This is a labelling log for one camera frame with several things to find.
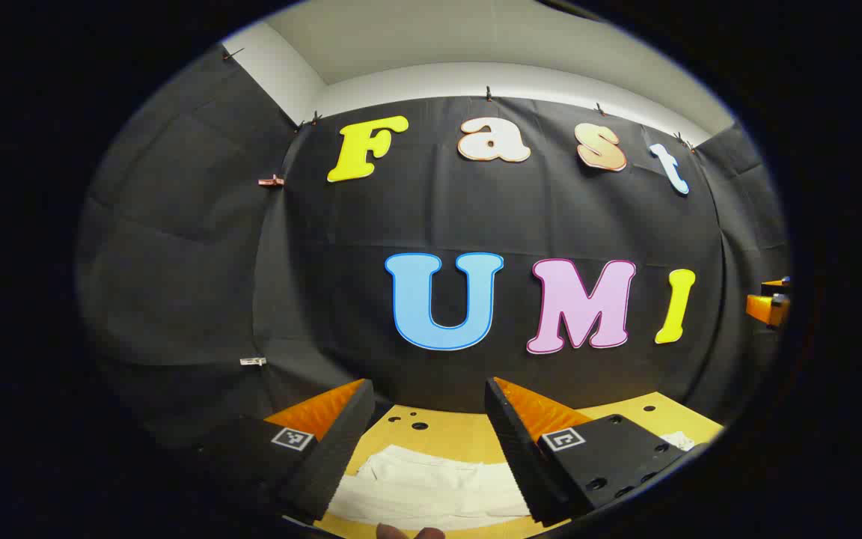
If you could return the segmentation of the white jeans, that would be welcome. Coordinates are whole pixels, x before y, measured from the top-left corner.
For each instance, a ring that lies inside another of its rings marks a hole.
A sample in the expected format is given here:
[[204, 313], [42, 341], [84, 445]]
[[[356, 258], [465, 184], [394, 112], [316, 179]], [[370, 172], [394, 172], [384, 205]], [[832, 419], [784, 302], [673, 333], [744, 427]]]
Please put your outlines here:
[[346, 539], [374, 539], [378, 525], [414, 537], [527, 539], [544, 532], [525, 505], [498, 439], [481, 415], [455, 424], [393, 415], [370, 427], [316, 526]]

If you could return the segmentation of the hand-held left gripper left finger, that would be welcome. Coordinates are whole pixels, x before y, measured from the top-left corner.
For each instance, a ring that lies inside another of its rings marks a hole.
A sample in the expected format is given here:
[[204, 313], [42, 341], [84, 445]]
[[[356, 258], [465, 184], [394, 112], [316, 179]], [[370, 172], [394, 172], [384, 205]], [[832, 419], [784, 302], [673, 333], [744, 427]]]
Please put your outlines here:
[[374, 412], [359, 379], [267, 416], [237, 416], [177, 451], [207, 487], [254, 517], [321, 520]]

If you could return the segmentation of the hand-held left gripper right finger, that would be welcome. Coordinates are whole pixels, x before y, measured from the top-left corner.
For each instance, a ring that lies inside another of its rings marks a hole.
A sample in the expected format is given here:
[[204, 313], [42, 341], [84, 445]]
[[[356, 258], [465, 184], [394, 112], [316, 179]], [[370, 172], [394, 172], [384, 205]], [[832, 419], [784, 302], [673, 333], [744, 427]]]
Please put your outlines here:
[[534, 522], [553, 526], [622, 501], [685, 451], [623, 414], [590, 418], [499, 377], [485, 410]]

